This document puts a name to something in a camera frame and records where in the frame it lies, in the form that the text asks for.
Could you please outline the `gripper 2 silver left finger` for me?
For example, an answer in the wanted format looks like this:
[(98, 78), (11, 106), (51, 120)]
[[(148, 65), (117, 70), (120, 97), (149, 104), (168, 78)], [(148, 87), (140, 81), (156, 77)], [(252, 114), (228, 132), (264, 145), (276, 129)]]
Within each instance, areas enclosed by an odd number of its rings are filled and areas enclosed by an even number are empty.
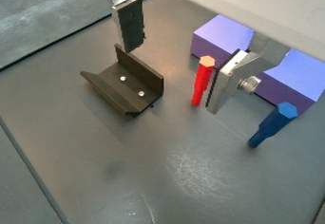
[(112, 19), (118, 30), (120, 42), (126, 53), (144, 41), (141, 0), (110, 0)]

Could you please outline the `gripper 2 silver right finger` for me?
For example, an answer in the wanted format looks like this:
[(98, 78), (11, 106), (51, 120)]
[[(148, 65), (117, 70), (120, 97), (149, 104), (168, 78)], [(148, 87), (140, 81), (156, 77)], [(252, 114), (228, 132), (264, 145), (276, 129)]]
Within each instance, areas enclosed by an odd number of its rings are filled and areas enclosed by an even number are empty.
[(290, 47), (253, 32), (248, 51), (236, 50), (216, 72), (205, 102), (207, 110), (215, 114), (237, 88), (252, 93), (260, 80), (255, 76), (276, 66), (287, 55)]

